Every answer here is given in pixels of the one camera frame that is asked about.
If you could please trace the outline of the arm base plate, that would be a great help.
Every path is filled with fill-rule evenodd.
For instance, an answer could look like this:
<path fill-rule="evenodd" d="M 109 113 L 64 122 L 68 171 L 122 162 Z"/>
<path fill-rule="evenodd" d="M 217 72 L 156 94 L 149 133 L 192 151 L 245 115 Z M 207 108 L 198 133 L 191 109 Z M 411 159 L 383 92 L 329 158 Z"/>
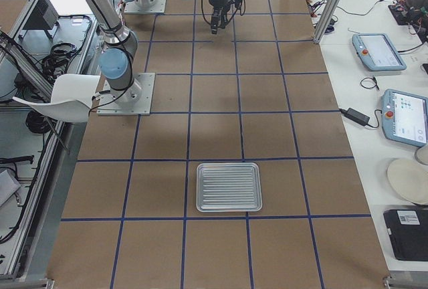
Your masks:
<path fill-rule="evenodd" d="M 134 0 L 127 2 L 124 8 L 126 14 L 163 14 L 167 0 Z"/>
<path fill-rule="evenodd" d="M 107 80 L 104 81 L 103 90 L 109 90 L 109 94 L 100 97 L 100 107 L 96 109 L 99 116 L 148 116 L 151 111 L 152 96 L 154 90 L 155 73 L 137 73 L 134 75 L 134 83 L 122 95 L 122 92 L 111 90 Z"/>

